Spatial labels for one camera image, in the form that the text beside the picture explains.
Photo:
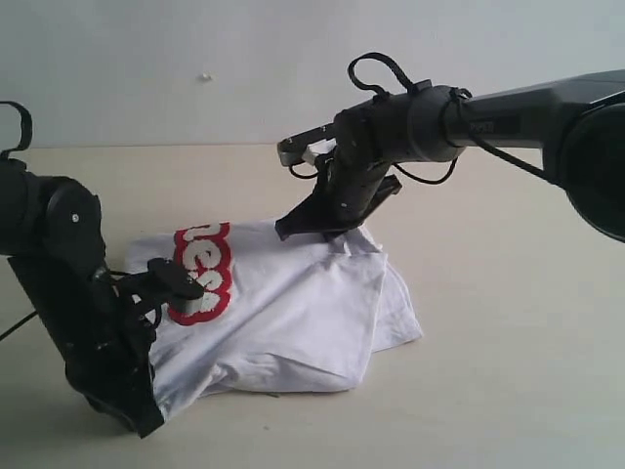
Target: table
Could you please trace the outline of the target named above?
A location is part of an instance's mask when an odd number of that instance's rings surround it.
[[[271,146],[41,149],[26,159],[101,197],[112,267],[134,237],[277,216],[312,187],[280,168]],[[444,186],[405,181],[368,227],[426,335],[374,356],[358,389],[211,397],[140,440],[71,391],[34,320],[0,344],[0,465],[624,465],[625,245],[585,225],[563,192],[480,151]],[[0,295],[4,330],[31,310],[5,262]]]

